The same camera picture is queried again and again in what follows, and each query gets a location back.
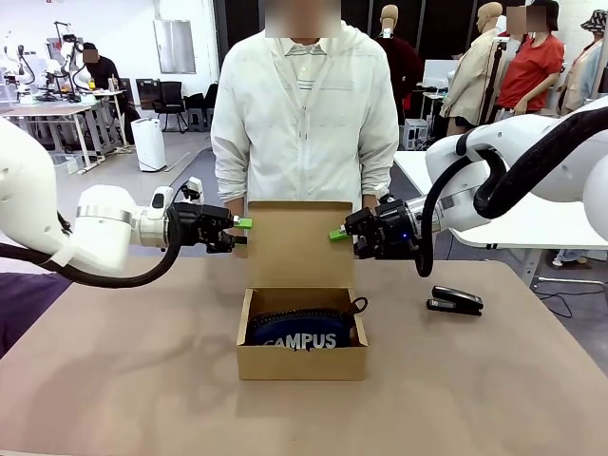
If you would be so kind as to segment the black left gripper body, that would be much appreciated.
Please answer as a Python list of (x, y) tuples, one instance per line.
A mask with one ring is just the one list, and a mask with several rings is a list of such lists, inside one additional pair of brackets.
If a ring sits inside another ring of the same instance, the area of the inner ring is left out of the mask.
[(217, 233), (233, 227), (232, 213), (223, 207), (174, 202), (167, 210), (169, 246), (203, 244)]

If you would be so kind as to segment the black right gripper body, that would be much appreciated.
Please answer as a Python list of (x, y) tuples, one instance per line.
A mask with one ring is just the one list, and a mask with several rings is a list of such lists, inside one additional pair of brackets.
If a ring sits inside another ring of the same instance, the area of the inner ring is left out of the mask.
[(378, 260), (414, 260), (419, 253), (413, 218), (400, 199), (381, 202), (372, 211), (365, 207), (345, 219), (350, 236), (366, 237), (376, 245)]

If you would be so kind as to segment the person's right hand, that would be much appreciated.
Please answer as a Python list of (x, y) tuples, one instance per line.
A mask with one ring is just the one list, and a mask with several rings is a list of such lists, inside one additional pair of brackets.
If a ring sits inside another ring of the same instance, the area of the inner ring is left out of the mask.
[(237, 258), (246, 258), (247, 251), (247, 233), (240, 228), (230, 228), (223, 231), (226, 240), (230, 241), (230, 255)]

